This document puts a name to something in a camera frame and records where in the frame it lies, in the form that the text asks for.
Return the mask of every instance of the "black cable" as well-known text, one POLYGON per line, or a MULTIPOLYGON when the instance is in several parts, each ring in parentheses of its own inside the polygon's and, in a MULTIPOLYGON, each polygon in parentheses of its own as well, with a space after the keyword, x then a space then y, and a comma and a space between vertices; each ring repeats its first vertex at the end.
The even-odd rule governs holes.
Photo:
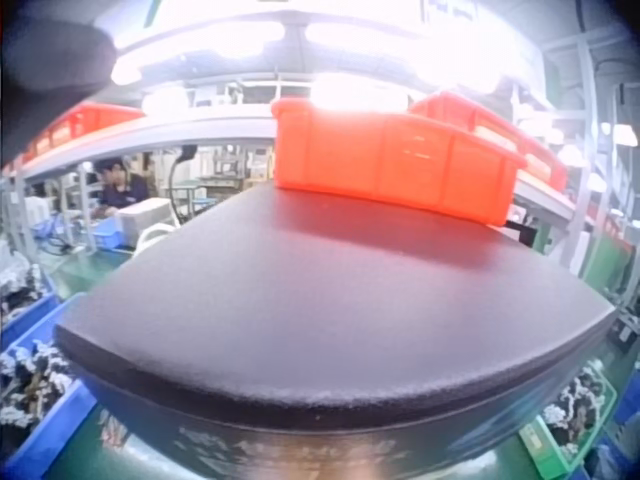
POLYGON ((188 219, 185 219, 182 215, 178 213, 178 208, 176 207, 176 202, 175 202, 175 199, 173 198, 173 174, 175 173, 176 167, 178 166, 178 164, 182 162, 186 162, 187 160, 193 159, 197 151, 198 151, 197 145, 183 145, 182 153, 178 158, 176 158, 175 162, 173 162, 173 165, 171 165, 171 170, 169 170, 169 200, 171 200, 171 208, 173 209, 173 213, 176 215, 176 219, 178 220, 178 223, 180 225, 185 223, 186 220, 188 219))
POLYGON ((177 166, 178 166, 178 160, 173 162, 173 164, 171 165, 171 170, 169 170, 169 199, 171 200, 171 208, 173 209, 173 213, 175 214, 176 219, 178 220, 178 224, 182 225, 185 222, 185 220, 182 218, 182 215, 180 215, 180 213, 178 212, 176 201, 173 198, 173 174, 175 173, 177 166))
POLYGON ((582 10, 582 0, 576 0, 576 17, 578 17, 578 25, 580 26, 580 31, 585 33, 587 28, 584 24, 584 11, 582 10))

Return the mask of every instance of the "red plastic bin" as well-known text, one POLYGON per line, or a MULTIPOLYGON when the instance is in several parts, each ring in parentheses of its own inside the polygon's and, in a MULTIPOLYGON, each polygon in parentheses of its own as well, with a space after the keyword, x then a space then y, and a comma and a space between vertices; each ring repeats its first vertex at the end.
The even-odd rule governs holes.
POLYGON ((135 108, 118 105, 83 104, 67 112, 49 127, 52 147, 59 147, 75 138, 143 117, 135 108))
POLYGON ((275 102, 275 181, 504 225, 524 158, 467 132, 408 113, 318 109, 275 102))
POLYGON ((567 185, 567 168, 544 145, 482 105, 451 92, 441 92, 413 104, 409 111, 454 125, 489 140, 527 160, 525 170, 558 191, 567 185))

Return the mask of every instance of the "black foam pad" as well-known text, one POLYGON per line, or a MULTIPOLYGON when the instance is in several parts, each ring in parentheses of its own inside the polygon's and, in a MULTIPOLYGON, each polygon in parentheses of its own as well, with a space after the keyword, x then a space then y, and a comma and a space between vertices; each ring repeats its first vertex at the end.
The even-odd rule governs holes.
POLYGON ((484 402, 552 370, 613 312, 486 226, 264 186, 128 262, 57 341, 173 410, 321 431, 484 402))

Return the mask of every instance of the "factory floor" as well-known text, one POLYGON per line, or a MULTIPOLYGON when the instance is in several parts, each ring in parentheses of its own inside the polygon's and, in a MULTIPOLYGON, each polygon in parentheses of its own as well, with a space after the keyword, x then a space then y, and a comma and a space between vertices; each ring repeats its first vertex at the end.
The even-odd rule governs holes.
MULTIPOLYGON (((55 282, 59 295, 68 298, 76 292, 90 290, 129 257, 125 253, 100 251, 90 256, 79 254, 64 259, 44 257, 42 264, 55 282)), ((619 393, 626 386, 639 351, 640 342, 636 342, 626 355, 621 355, 604 342, 594 352, 594 358, 603 362, 608 380, 619 393)), ((106 412, 101 406, 91 412, 46 474, 46 480, 201 478, 157 453, 137 437, 118 431, 117 424, 105 422, 105 416, 106 412)), ((513 436, 475 461, 428 474, 421 480, 538 478, 524 445, 517 436, 513 436)))

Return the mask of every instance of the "fluorescent light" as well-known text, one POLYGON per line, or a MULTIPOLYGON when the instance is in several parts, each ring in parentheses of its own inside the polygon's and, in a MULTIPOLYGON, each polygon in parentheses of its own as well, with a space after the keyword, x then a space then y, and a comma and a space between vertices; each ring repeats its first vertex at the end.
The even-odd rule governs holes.
POLYGON ((582 151, 575 145, 565 145, 558 152, 558 158, 568 167, 584 168, 587 161, 582 151))
POLYGON ((284 27, 277 22, 255 22, 251 26, 223 23, 215 28, 213 49, 226 58, 254 57, 262 53, 266 42, 275 42, 283 37, 284 27))
POLYGON ((319 75, 310 99, 318 107, 343 111, 404 112, 409 106, 404 88, 345 73, 319 75))
POLYGON ((111 71, 111 80, 116 85, 129 85, 142 79, 142 74, 127 61, 116 61, 111 71))
POLYGON ((262 53, 264 44, 284 37, 278 22, 221 22, 143 45, 118 59, 133 68, 164 62, 184 53, 213 50, 229 58, 262 53))
POLYGON ((607 189, 607 182, 596 172, 591 172, 587 181, 587 188, 592 192, 603 193, 607 189))
POLYGON ((500 59, 474 34, 472 25, 454 23, 420 39, 341 23, 313 23, 306 28, 305 36, 311 43, 340 51, 397 58, 432 86, 457 84, 492 93, 502 78, 497 65, 500 59))
POLYGON ((305 30, 311 43, 370 55, 390 55, 408 59, 413 50, 408 38, 390 35, 373 28, 345 23, 312 23, 305 30))
POLYGON ((550 145, 562 145, 564 143, 564 132, 559 128, 551 128, 545 135, 545 140, 550 145))
MULTIPOLYGON (((601 123, 600 129, 605 135, 611 135, 610 123, 601 123)), ((616 144, 623 145, 625 147, 638 146, 638 137, 633 131, 633 127, 631 125, 625 125, 622 123, 616 124, 613 127, 613 140, 616 142, 616 144)))
POLYGON ((146 115, 173 115, 188 108, 189 98, 182 87, 164 87, 142 100, 142 111, 146 115))

